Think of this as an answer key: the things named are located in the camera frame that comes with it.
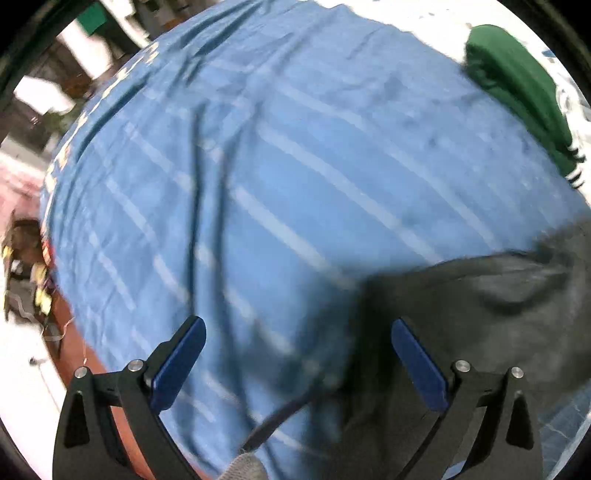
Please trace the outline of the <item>folded green striped garment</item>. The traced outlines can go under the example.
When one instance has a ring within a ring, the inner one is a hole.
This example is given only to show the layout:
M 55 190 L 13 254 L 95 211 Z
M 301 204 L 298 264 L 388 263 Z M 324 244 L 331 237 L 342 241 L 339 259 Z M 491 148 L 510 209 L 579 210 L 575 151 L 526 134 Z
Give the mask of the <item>folded green striped garment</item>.
M 585 184 L 590 121 L 572 84 L 556 81 L 518 39 L 490 24 L 471 30 L 465 71 L 522 121 L 571 187 Z

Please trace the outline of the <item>clothes rack with hanging clothes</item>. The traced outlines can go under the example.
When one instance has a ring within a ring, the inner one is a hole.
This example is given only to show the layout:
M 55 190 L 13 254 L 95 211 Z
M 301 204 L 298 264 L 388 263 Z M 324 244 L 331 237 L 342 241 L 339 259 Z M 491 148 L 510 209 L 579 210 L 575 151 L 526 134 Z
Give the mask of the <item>clothes rack with hanging clothes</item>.
M 214 6 L 214 1 L 94 1 L 59 35 L 75 57 L 91 48 L 121 64 L 160 35 Z

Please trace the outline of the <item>black leather jacket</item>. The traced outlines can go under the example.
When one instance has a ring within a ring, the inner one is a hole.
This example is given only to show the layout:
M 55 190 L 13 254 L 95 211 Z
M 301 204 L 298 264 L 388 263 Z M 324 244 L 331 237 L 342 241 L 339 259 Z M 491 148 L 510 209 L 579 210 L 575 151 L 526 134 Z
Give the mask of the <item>black leather jacket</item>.
M 448 383 L 449 408 L 426 407 L 394 351 L 402 319 Z M 590 378 L 590 225 L 529 251 L 457 259 L 370 279 L 342 385 L 314 388 L 263 421 L 249 456 L 308 405 L 337 400 L 342 437 L 325 479 L 539 479 L 538 414 Z

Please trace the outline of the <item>blue striped bed sheet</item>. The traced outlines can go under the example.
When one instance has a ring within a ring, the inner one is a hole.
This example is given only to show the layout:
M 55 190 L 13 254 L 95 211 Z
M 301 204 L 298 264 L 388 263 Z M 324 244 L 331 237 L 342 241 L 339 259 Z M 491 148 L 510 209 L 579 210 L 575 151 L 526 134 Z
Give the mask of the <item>blue striped bed sheet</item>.
M 342 380 L 370 275 L 589 213 L 456 61 L 313 1 L 224 1 L 160 36 L 86 104 L 42 194 L 57 287 L 106 368 L 204 319 L 163 421 L 211 477 L 274 409 Z

